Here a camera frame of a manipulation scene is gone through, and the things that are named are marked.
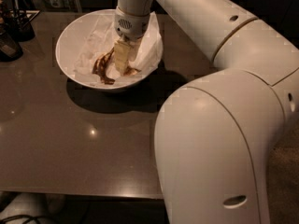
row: white bowl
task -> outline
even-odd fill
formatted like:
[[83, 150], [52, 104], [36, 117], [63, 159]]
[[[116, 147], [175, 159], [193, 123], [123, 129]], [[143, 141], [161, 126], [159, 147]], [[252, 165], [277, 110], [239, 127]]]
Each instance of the white bowl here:
[[92, 74], [93, 64], [99, 55], [110, 51], [119, 38], [113, 23], [114, 10], [99, 10], [76, 19], [64, 29], [57, 41], [56, 59], [69, 78], [85, 87], [115, 92], [134, 86], [158, 67], [163, 43], [156, 15], [152, 13], [132, 65], [141, 71], [134, 76], [117, 77], [113, 85], [101, 83], [100, 77]]

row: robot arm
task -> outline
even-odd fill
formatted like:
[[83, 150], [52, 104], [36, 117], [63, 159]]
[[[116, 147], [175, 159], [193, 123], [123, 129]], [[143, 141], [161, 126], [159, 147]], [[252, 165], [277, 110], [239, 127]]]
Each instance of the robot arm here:
[[[119, 0], [121, 35], [142, 36], [150, 1]], [[171, 223], [270, 223], [265, 170], [271, 147], [299, 118], [298, 49], [229, 0], [157, 1], [220, 68], [175, 91], [156, 121]]]

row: table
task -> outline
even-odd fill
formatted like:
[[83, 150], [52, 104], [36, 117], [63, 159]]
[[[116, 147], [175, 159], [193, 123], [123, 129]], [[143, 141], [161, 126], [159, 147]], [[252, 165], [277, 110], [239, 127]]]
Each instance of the table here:
[[153, 137], [159, 108], [175, 89], [216, 70], [159, 15], [159, 68], [123, 93], [86, 89], [62, 73], [54, 53], [81, 15], [41, 12], [22, 57], [0, 63], [0, 190], [162, 199]]

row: screw hole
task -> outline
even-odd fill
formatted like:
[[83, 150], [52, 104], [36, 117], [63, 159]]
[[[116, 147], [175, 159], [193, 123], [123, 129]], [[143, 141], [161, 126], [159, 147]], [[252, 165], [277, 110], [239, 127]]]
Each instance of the screw hole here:
[[247, 197], [245, 195], [236, 196], [233, 198], [229, 198], [223, 202], [225, 208], [234, 209], [241, 205], [243, 205], [247, 201]]
[[295, 101], [292, 98], [291, 93], [288, 94], [288, 98], [289, 98], [289, 102], [290, 102], [291, 111], [294, 112], [295, 109], [296, 109], [296, 104], [295, 104]]
[[230, 18], [230, 21], [236, 21], [239, 18], [239, 16], [234, 15], [233, 17]]

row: white robotic arm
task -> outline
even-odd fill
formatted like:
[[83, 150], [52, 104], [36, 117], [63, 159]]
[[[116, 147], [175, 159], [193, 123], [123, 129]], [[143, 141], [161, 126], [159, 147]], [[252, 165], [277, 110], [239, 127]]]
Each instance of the white robotic arm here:
[[[156, 121], [171, 223], [270, 223], [265, 170], [299, 117], [298, 49], [229, 0], [157, 1], [220, 68], [175, 91]], [[119, 0], [120, 35], [144, 34], [150, 3]]]

